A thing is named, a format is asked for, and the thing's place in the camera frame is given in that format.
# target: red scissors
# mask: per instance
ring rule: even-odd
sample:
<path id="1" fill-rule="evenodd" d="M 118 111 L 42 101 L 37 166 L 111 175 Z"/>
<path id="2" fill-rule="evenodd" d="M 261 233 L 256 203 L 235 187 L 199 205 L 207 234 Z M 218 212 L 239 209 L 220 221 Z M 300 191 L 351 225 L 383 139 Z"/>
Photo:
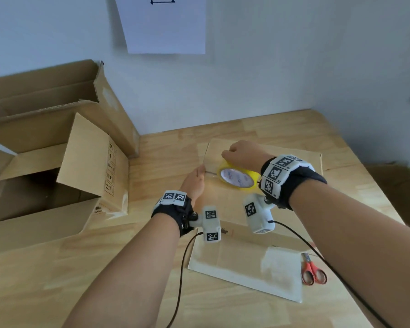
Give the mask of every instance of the red scissors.
<path id="1" fill-rule="evenodd" d="M 327 274 L 311 261 L 308 253 L 302 253 L 304 257 L 304 268 L 302 270 L 302 282 L 312 286 L 315 282 L 325 284 L 328 281 Z"/>

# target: yellow tape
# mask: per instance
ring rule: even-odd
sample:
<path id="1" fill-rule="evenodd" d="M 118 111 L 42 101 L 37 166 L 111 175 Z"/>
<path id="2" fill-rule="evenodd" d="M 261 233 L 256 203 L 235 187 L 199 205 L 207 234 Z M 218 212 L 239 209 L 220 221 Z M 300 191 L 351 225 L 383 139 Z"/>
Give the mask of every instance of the yellow tape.
<path id="1" fill-rule="evenodd" d="M 226 160 L 223 160 L 220 164 L 217 176 L 219 176 L 223 182 L 242 189 L 255 187 L 261 177 L 260 174 L 255 171 L 235 167 Z"/>

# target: wall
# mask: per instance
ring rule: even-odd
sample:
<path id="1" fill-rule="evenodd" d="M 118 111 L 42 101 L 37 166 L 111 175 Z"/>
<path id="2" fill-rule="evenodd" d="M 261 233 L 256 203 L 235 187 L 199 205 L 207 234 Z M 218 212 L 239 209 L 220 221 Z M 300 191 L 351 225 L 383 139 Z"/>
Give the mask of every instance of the wall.
<path id="1" fill-rule="evenodd" d="M 410 0 L 208 0 L 206 48 L 128 54 L 114 0 L 0 0 L 0 76 L 103 59 L 142 134 L 314 107 L 410 160 Z"/>

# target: wooden tabletop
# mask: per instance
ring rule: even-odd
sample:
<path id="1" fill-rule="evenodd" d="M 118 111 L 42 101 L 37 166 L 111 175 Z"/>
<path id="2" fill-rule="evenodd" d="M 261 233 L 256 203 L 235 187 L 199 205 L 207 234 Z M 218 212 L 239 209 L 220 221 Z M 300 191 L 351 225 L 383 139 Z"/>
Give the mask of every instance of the wooden tabletop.
<path id="1" fill-rule="evenodd" d="M 302 110 L 146 135 L 130 161 L 129 215 L 90 218 L 79 235 L 0 255 L 0 327 L 60 327 L 97 274 L 142 228 L 167 189 L 179 188 L 196 168 L 211 138 L 320 152 L 328 183 L 401 221 L 388 199 L 338 132 L 316 111 Z M 180 239 L 157 327 L 171 319 L 180 262 L 192 235 Z M 294 303 L 184 270 L 180 309 L 173 327 L 371 327 L 338 279 L 303 287 Z"/>

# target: wristband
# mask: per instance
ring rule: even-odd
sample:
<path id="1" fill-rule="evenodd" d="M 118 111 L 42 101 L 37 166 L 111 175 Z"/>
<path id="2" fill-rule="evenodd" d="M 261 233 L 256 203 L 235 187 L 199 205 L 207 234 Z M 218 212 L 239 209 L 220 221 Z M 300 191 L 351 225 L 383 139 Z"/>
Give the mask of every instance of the wristband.
<path id="1" fill-rule="evenodd" d="M 280 155 L 269 159 L 261 168 L 259 188 L 268 201 L 279 208 L 290 207 L 289 199 L 293 191 L 307 179 L 315 179 L 327 184 L 308 162 L 294 155 Z"/>
<path id="2" fill-rule="evenodd" d="M 188 221 L 195 219 L 195 212 L 191 206 L 191 199 L 185 192 L 166 191 L 153 207 L 152 217 L 158 213 L 167 214 L 176 221 L 179 226 L 179 237 L 193 230 Z"/>

